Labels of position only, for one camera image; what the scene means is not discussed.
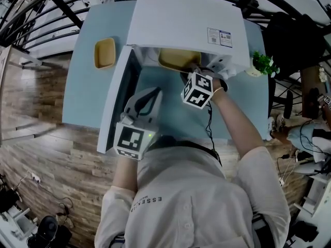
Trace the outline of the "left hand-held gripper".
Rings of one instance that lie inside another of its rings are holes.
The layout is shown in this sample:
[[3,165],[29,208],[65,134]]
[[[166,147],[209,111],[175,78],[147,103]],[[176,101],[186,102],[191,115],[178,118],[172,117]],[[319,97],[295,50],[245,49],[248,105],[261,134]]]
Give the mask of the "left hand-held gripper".
[[157,136],[158,127],[150,122],[157,119],[162,98],[160,87],[144,89],[129,98],[115,128],[113,148],[118,155],[135,161],[143,159]]

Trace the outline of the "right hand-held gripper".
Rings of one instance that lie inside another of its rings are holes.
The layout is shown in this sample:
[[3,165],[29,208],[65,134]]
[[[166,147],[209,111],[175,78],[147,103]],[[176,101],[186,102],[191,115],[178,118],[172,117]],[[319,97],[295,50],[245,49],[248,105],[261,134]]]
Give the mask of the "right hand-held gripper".
[[220,83],[225,92],[228,91],[227,83],[211,69],[190,63],[186,70],[188,73],[180,74],[184,83],[180,96],[185,104],[198,109],[204,108],[218,89],[213,87],[213,79]]

